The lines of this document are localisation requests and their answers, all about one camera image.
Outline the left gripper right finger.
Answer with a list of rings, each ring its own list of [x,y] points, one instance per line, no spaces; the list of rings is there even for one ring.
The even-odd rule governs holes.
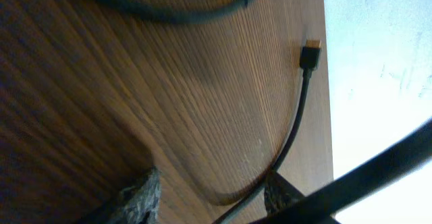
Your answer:
[[[267,216],[255,223],[337,223],[332,214],[341,209],[341,180],[304,196],[278,172],[265,181]]]

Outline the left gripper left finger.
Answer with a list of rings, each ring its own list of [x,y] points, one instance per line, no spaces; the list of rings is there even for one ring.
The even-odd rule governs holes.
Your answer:
[[[161,199],[160,171],[148,169],[131,186],[91,213],[77,220],[78,224],[156,224]]]

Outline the black cable gold plug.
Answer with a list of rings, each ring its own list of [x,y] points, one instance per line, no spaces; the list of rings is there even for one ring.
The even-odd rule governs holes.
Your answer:
[[[274,163],[271,164],[269,170],[259,178],[259,180],[253,185],[250,191],[233,207],[231,207],[228,211],[222,214],[218,219],[214,221],[216,224],[229,223],[236,215],[247,205],[249,205],[257,195],[263,190],[265,186],[265,180],[267,176],[272,171],[277,171],[282,163],[284,162],[286,156],[288,155],[291,146],[296,139],[296,135],[300,128],[300,124],[302,121],[302,116],[304,113],[304,108],[306,105],[306,98],[308,94],[308,87],[310,84],[310,80],[312,77],[312,73],[319,66],[319,58],[321,54],[321,41],[320,40],[307,40],[305,45],[302,47],[302,51],[300,54],[299,66],[302,70],[302,84],[300,90],[300,96],[298,99],[298,106],[294,118],[294,122],[290,129],[290,132],[286,136],[284,143],[282,145],[282,149],[278,152],[277,158]]]

